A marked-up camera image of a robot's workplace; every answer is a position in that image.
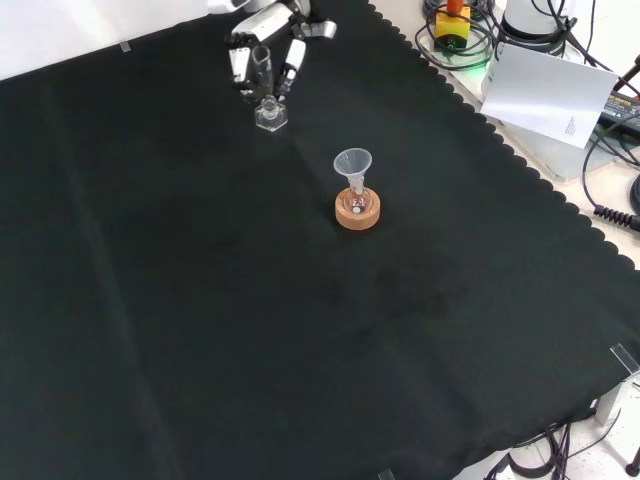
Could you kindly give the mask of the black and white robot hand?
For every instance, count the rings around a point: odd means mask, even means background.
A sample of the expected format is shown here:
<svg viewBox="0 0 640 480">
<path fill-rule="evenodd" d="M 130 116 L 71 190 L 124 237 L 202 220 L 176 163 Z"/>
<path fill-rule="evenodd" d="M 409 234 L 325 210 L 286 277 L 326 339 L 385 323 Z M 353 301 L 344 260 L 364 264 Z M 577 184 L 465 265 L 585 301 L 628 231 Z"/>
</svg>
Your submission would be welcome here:
<svg viewBox="0 0 640 480">
<path fill-rule="evenodd" d="M 212 15 L 234 13 L 245 10 L 248 17 L 234 27 L 225 43 L 228 48 L 232 82 L 241 96 L 251 102 L 259 102 L 267 95 L 282 101 L 298 77 L 306 56 L 304 27 L 308 24 L 311 6 L 308 1 L 209 1 L 208 12 Z M 256 64 L 252 55 L 270 47 L 284 35 L 291 36 L 291 43 L 283 62 L 279 80 L 273 89 L 266 86 L 266 72 Z"/>
</svg>

